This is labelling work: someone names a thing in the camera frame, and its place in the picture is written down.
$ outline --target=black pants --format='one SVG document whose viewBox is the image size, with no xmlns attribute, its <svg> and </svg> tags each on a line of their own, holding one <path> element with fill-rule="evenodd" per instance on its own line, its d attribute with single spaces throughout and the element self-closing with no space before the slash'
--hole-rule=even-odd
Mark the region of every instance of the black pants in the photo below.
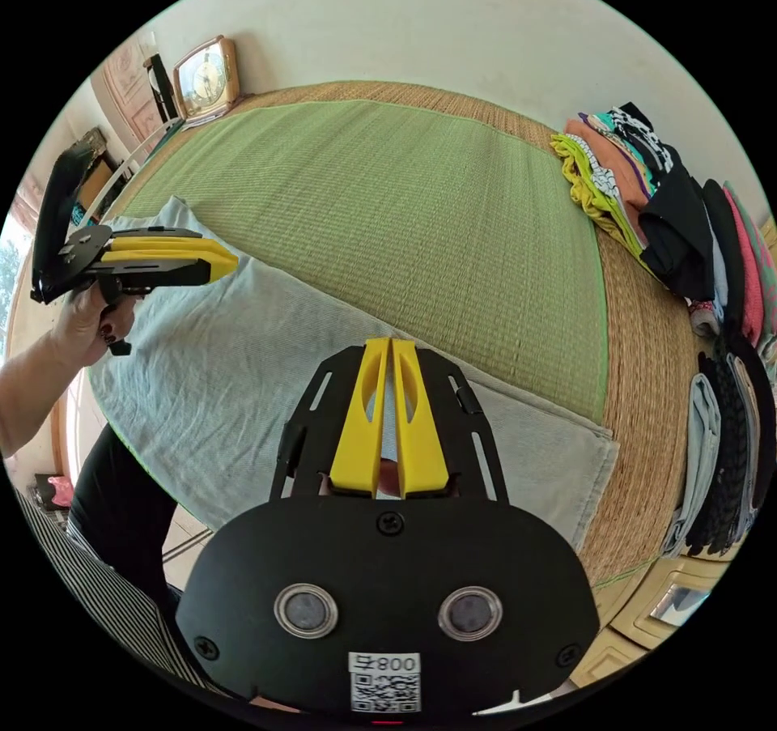
<svg viewBox="0 0 777 731">
<path fill-rule="evenodd" d="M 176 501 L 106 426 L 81 469 L 70 519 L 100 559 L 168 620 L 175 615 L 175 596 L 164 578 L 162 546 L 175 509 Z"/>
</svg>

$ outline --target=sticker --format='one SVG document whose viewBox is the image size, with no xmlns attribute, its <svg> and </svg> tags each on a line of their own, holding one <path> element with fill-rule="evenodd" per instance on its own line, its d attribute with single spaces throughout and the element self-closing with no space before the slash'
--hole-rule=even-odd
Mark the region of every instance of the sticker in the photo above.
<svg viewBox="0 0 777 731">
<path fill-rule="evenodd" d="M 421 656 L 417 652 L 349 652 L 354 712 L 421 712 Z"/>
</svg>

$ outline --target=floor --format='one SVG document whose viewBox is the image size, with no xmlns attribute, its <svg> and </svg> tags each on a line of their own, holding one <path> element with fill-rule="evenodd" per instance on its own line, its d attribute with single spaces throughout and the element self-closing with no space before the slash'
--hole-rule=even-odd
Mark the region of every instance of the floor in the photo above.
<svg viewBox="0 0 777 731">
<path fill-rule="evenodd" d="M 67 465 L 73 484 L 106 422 L 91 392 L 88 375 L 82 372 L 67 392 Z M 197 518 L 180 506 L 176 508 L 163 546 L 164 572 L 168 583 L 181 590 L 185 588 L 194 562 L 210 535 L 208 528 Z"/>
</svg>

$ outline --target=clock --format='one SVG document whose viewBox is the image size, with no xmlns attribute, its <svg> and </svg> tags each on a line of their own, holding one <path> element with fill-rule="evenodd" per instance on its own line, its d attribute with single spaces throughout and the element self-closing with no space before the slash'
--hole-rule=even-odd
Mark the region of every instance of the clock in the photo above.
<svg viewBox="0 0 777 731">
<path fill-rule="evenodd" d="M 228 113 L 240 99 L 234 42 L 218 35 L 189 51 L 173 68 L 172 85 L 187 126 Z"/>
</svg>

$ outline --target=window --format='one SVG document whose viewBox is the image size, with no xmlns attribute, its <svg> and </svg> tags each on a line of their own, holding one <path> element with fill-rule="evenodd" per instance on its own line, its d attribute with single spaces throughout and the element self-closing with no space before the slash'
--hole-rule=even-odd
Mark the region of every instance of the window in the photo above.
<svg viewBox="0 0 777 731">
<path fill-rule="evenodd" d="M 6 334 L 19 273 L 31 247 L 32 238 L 8 216 L 0 232 L 0 361 L 5 359 Z"/>
</svg>

